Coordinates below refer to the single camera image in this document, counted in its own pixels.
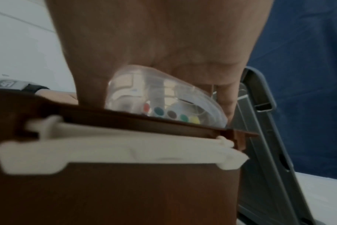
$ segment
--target blue backdrop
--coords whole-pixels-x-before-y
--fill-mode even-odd
[[[337,179],[337,0],[275,0],[248,65],[266,77],[295,170]]]

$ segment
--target red dot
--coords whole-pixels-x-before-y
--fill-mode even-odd
[[[144,110],[144,112],[149,112],[149,110],[150,110],[150,105],[148,104],[148,103],[145,103],[144,104],[144,107],[143,107],[143,110]]]

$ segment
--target yellow dot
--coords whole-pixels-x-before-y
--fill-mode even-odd
[[[195,124],[201,124],[201,122],[199,121],[199,118],[196,116],[190,116],[190,123],[195,123]]]

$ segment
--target palm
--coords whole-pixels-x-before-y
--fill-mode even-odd
[[[252,1],[254,11],[246,13],[240,2],[48,0],[48,6],[80,103],[102,106],[113,73],[139,64],[194,85],[217,85],[231,119],[241,72],[271,4]]]

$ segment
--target gray frame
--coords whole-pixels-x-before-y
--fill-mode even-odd
[[[232,126],[259,137],[247,141],[250,160],[242,167],[239,219],[247,225],[316,225],[275,126],[275,109],[263,75],[247,67]]]

